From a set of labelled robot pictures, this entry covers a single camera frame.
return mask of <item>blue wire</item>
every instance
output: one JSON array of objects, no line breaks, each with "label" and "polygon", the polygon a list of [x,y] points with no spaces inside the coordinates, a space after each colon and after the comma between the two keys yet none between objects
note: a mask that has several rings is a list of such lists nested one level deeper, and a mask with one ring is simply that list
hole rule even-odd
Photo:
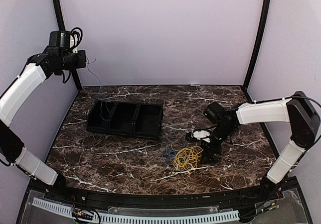
[{"label": "blue wire", "polygon": [[[100,87],[99,87],[99,91],[98,91],[98,93],[97,93],[97,95],[96,95],[96,97],[95,97],[95,99],[101,101],[101,104],[100,104],[100,114],[99,114],[99,115],[100,115],[100,117],[101,117],[103,120],[107,121],[107,120],[104,119],[103,116],[101,115],[101,114],[102,114],[102,103],[103,103],[103,99],[102,99],[102,98],[98,98],[98,96],[99,96],[100,93],[101,93],[101,89],[102,89],[101,81],[100,81],[99,77],[89,69],[89,64],[94,63],[94,62],[97,60],[97,57],[95,57],[95,60],[94,60],[93,62],[89,62],[89,58],[88,58],[88,57],[87,57],[87,60],[88,60],[87,69],[88,69],[88,71],[89,71],[92,75],[94,75],[94,76],[97,78],[97,80],[98,80],[98,82],[99,82],[99,86],[100,86]],[[108,107],[107,107],[107,103],[108,103],[108,101],[106,102],[106,109],[107,109],[107,111],[110,113],[110,111],[109,111],[109,109],[108,109]]]},{"label": "blue wire", "polygon": [[162,157],[163,157],[163,161],[164,161],[164,163],[166,164],[167,167],[169,167],[171,170],[173,170],[175,172],[179,172],[179,170],[176,170],[176,169],[174,169],[174,168],[172,168],[171,166],[168,165],[168,163],[165,160],[164,153],[167,154],[167,156],[169,157],[170,161],[173,163],[173,160],[174,160],[177,152],[175,150],[171,149],[171,148],[167,148],[162,152]]}]

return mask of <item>white cable tray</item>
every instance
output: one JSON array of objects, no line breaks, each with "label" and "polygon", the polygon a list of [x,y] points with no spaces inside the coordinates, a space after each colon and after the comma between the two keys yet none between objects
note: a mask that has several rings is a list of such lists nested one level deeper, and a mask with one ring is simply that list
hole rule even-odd
[{"label": "white cable tray", "polygon": [[[32,203],[40,209],[47,210],[57,215],[72,218],[71,206],[66,204],[58,204],[46,199],[34,198]],[[128,216],[113,215],[98,212],[101,217],[101,224],[214,224],[224,223],[228,221],[239,220],[239,211],[228,211],[223,213],[181,216],[181,217],[144,217],[144,216]],[[98,216],[94,213],[94,219],[91,223],[98,223]]]}]

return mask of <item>black metal pole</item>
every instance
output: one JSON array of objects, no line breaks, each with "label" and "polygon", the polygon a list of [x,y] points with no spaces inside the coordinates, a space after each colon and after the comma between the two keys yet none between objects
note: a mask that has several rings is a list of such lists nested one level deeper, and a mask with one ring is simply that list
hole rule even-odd
[{"label": "black metal pole", "polygon": [[267,19],[267,13],[269,11],[269,6],[270,6],[270,0],[263,0],[263,7],[262,7],[262,12],[261,12],[261,18],[260,18],[260,23],[259,23],[259,28],[257,30],[257,35],[254,43],[254,48],[252,52],[252,57],[250,60],[249,67],[247,69],[246,77],[243,83],[243,88],[247,90],[247,88],[250,85],[250,81],[253,75],[253,71],[255,68],[255,64],[257,61],[257,57],[259,55],[261,43],[262,43],[262,38],[264,34],[264,29],[265,29],[265,24],[266,24],[266,19]]},{"label": "black metal pole", "polygon": [[[56,19],[57,19],[57,23],[58,23],[58,28],[60,31],[65,31],[66,27],[65,27],[64,18],[63,18],[62,11],[61,11],[60,0],[53,0],[53,3],[54,3]],[[78,91],[80,91],[82,86],[80,83],[80,79],[79,79],[77,70],[76,69],[71,70],[71,74],[72,74],[72,77],[74,79],[74,82],[76,84]]]}]

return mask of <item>cable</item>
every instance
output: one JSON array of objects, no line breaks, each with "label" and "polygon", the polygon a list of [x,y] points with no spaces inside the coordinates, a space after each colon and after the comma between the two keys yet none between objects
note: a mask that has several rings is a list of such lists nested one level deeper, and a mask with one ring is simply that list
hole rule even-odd
[{"label": "cable", "polygon": [[71,52],[71,51],[74,50],[76,47],[78,47],[79,44],[80,44],[81,41],[82,41],[82,37],[83,37],[83,31],[82,31],[82,29],[81,29],[80,27],[75,27],[75,28],[73,28],[73,29],[70,31],[71,34],[74,33],[75,30],[78,30],[78,31],[80,32],[80,34],[76,32],[77,35],[79,34],[79,39],[78,39],[77,44],[74,45],[73,47],[71,47],[71,48],[68,50],[69,52]]},{"label": "cable", "polygon": [[64,71],[62,71],[61,73],[62,73],[62,83],[63,83],[63,84],[66,84],[66,83],[69,81],[69,79],[70,79],[71,71],[69,71],[69,75],[68,75],[68,77],[67,77],[66,80],[65,80],[65,73],[64,73]]},{"label": "cable", "polygon": [[172,168],[171,166],[168,165],[168,163],[165,160],[164,153],[167,154],[167,156],[169,157],[171,163],[173,163],[174,160],[172,158],[174,158],[176,156],[177,152],[175,150],[171,149],[171,148],[167,148],[162,152],[162,157],[163,157],[163,161],[164,161],[164,163],[166,164],[167,167],[169,167],[171,170],[173,170],[175,172],[179,172],[179,170],[176,170],[176,169],[174,169],[174,168]]},{"label": "cable", "polygon": [[257,211],[259,208],[264,206],[274,194],[275,193],[270,194],[270,196],[262,204],[260,204],[258,207],[256,207],[254,210],[250,211],[249,213],[240,216],[240,218],[250,218],[250,217],[248,217],[248,215],[252,214],[253,212]]},{"label": "cable", "polygon": [[[87,58],[87,60],[88,60],[87,69],[88,69],[88,71],[89,71],[92,75],[94,75],[94,76],[97,78],[97,80],[98,80],[98,82],[99,82],[99,86],[100,86],[100,87],[99,87],[99,91],[98,91],[98,93],[97,93],[97,95],[96,95],[96,99],[101,101],[101,104],[100,104],[100,117],[101,117],[104,121],[107,121],[107,119],[105,119],[105,118],[102,116],[103,99],[102,99],[102,98],[98,98],[98,96],[100,95],[101,89],[102,89],[101,81],[100,81],[99,77],[89,69],[89,65],[92,64],[92,63],[95,63],[96,60],[97,60],[97,57],[95,57],[95,60],[94,60],[93,62],[90,62],[88,57],[86,57],[86,58]],[[107,104],[108,104],[108,102],[105,103],[105,106],[106,106],[107,111],[110,113],[110,111],[109,111],[109,109],[108,109],[108,107],[107,107]]]},{"label": "cable", "polygon": [[4,165],[4,166],[7,166],[7,167],[10,167],[11,166],[11,163],[9,162],[8,164],[6,162],[4,162],[3,160],[0,160],[0,162]]},{"label": "cable", "polygon": [[50,192],[53,196],[55,196],[56,198],[58,198],[58,199],[60,199],[60,200],[62,200],[62,201],[64,201],[64,202],[66,202],[66,203],[70,203],[70,204],[73,204],[73,205],[77,205],[77,204],[78,204],[78,205],[82,205],[82,206],[84,206],[84,207],[86,207],[86,208],[94,211],[94,212],[97,214],[97,216],[98,216],[98,224],[101,223],[101,216],[99,215],[98,211],[97,211],[95,208],[90,207],[90,206],[88,206],[88,205],[86,205],[86,204],[83,204],[83,203],[79,203],[79,202],[75,202],[75,201],[64,200],[63,198],[60,198],[59,196],[57,196],[56,194],[54,194],[52,191],[50,191],[50,190],[48,190],[48,189],[46,189],[46,191],[47,191],[47,192]]},{"label": "cable", "polygon": [[203,149],[197,145],[181,149],[174,158],[174,168],[179,171],[194,171],[201,160],[202,152]]}]

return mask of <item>blue cable bundle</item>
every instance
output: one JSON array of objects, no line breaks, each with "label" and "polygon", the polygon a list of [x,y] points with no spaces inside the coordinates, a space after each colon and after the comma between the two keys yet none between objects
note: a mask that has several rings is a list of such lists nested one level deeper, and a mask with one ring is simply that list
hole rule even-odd
[{"label": "blue cable bundle", "polygon": [[172,168],[171,166],[168,165],[168,163],[165,160],[165,154],[169,157],[171,163],[173,163],[175,156],[177,155],[177,152],[171,148],[167,148],[162,152],[162,156],[163,156],[163,160],[164,163],[166,164],[167,167],[169,167],[171,170],[175,171],[175,172],[179,172],[179,170],[176,170],[174,168]]}]

